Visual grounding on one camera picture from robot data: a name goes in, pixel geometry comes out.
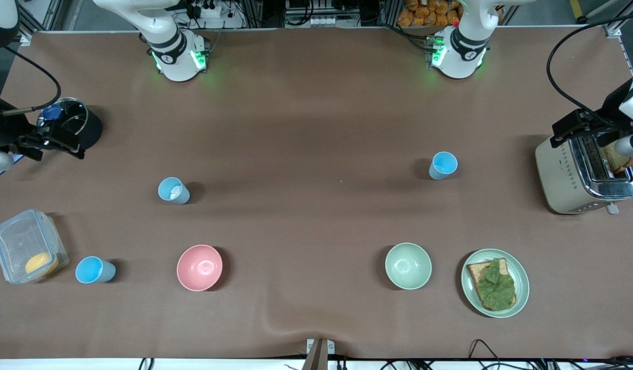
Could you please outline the blue plastic cup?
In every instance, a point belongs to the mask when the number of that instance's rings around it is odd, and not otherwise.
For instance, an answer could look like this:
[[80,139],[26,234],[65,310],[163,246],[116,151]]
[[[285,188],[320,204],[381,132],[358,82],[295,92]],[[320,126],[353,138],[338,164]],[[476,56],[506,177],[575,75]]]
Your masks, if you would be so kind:
[[75,277],[79,283],[107,283],[116,274],[116,267],[97,256],[88,256],[79,262],[75,269]]
[[429,176],[433,180],[443,180],[455,173],[458,168],[457,157],[450,152],[438,152],[432,158]]
[[184,183],[176,177],[168,177],[162,180],[157,187],[158,196],[176,205],[187,204],[190,201],[190,191]]

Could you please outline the brown bread slice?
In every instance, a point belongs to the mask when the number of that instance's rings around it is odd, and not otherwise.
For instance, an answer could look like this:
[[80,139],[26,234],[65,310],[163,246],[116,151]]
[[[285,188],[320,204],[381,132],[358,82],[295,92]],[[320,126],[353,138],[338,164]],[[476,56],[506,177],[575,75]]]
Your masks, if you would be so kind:
[[616,149],[617,141],[602,148],[610,170],[617,175],[633,165],[633,156],[620,155]]

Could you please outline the glass lid with blue knob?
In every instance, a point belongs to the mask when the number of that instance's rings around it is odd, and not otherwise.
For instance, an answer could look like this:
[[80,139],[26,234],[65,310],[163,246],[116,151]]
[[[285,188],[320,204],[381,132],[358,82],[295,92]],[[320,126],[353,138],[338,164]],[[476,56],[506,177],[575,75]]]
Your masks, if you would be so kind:
[[79,99],[60,98],[56,103],[41,110],[36,124],[40,127],[60,126],[82,140],[88,126],[89,108]]

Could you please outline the cream and chrome toaster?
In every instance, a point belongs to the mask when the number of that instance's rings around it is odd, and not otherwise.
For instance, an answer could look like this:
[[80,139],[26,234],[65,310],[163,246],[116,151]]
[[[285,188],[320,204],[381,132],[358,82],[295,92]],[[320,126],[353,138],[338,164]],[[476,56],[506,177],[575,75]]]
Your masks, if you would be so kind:
[[615,215],[617,203],[633,198],[633,166],[615,175],[596,136],[581,136],[556,149],[547,139],[535,149],[538,175],[549,208],[579,215],[606,208]]

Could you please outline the clear plastic storage container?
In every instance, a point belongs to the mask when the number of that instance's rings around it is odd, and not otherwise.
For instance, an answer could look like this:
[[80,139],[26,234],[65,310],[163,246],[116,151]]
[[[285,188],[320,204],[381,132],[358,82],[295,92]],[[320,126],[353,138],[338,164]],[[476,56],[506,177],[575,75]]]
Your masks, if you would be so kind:
[[[28,260],[42,252],[56,255],[59,261],[56,270],[45,275],[42,271],[46,269],[27,274],[25,265]],[[67,263],[67,251],[55,223],[45,213],[27,209],[0,224],[0,265],[7,282],[23,284],[39,281]]]

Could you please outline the yellow round food piece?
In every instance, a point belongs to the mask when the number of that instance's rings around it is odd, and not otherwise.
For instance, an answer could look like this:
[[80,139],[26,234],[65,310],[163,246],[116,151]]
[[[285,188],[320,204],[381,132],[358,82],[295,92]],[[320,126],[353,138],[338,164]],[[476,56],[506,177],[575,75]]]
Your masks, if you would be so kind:
[[46,271],[42,271],[42,274],[45,275],[49,272],[55,271],[58,265],[59,261],[55,254],[42,252],[35,256],[32,256],[28,260],[25,265],[25,272],[27,274],[33,274],[36,271],[46,269]]

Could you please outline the pale green plate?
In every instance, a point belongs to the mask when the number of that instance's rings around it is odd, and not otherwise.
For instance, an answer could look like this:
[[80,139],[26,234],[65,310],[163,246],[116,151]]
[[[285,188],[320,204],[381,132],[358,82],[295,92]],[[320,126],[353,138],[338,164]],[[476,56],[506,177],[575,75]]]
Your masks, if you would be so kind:
[[[473,274],[469,271],[469,267],[473,264],[488,263],[493,258],[505,260],[506,272],[515,281],[516,296],[514,304],[506,310],[493,311],[482,306],[481,299],[473,287]],[[510,318],[520,312],[526,305],[530,293],[529,279],[523,265],[512,255],[506,251],[487,248],[474,251],[465,260],[464,269],[461,272],[461,286],[465,297],[469,300],[472,307],[490,318]]]

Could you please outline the pink bowl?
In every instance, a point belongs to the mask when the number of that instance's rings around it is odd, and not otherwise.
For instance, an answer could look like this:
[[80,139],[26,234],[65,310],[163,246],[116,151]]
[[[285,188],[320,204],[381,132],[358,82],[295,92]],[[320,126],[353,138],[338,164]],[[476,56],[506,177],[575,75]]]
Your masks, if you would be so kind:
[[218,250],[209,245],[195,245],[180,256],[176,276],[183,288],[202,292],[218,283],[223,268]]

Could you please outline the bag of orange buns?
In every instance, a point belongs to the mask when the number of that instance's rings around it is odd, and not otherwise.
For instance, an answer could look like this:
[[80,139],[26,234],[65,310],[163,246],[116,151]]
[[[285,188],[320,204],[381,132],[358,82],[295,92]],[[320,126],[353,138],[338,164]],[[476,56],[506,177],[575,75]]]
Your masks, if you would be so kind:
[[396,23],[409,26],[457,26],[464,13],[458,0],[402,0]]

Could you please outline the pale green bowl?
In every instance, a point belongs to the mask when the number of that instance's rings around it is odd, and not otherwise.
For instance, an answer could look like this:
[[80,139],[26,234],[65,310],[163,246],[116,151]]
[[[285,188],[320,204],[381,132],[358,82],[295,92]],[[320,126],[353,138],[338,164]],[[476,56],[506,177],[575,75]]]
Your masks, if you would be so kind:
[[422,246],[403,242],[392,246],[385,256],[385,274],[403,290],[417,290],[427,284],[433,272],[432,259]]

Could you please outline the brown table cover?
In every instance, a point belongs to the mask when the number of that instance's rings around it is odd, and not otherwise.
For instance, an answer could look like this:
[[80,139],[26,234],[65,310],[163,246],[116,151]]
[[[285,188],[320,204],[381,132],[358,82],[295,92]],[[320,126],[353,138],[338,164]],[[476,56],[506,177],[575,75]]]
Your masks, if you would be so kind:
[[[387,29],[227,31],[209,70],[160,75],[135,33],[39,33],[22,49],[94,108],[104,131],[83,160],[46,152],[0,176],[0,224],[49,216],[68,263],[11,284],[0,265],[0,358],[279,357],[331,339],[354,358],[633,355],[633,199],[618,215],[547,208],[535,148],[573,105],[545,64],[571,27],[509,27],[470,78],[427,68]],[[458,168],[429,176],[450,152]],[[176,205],[157,194],[180,179]],[[417,290],[385,256],[429,253]],[[179,283],[180,256],[213,246],[213,287]],[[465,260],[506,251],[530,293],[510,318],[465,297]],[[116,267],[82,284],[81,260]],[[514,304],[505,260],[473,264],[493,311]]]

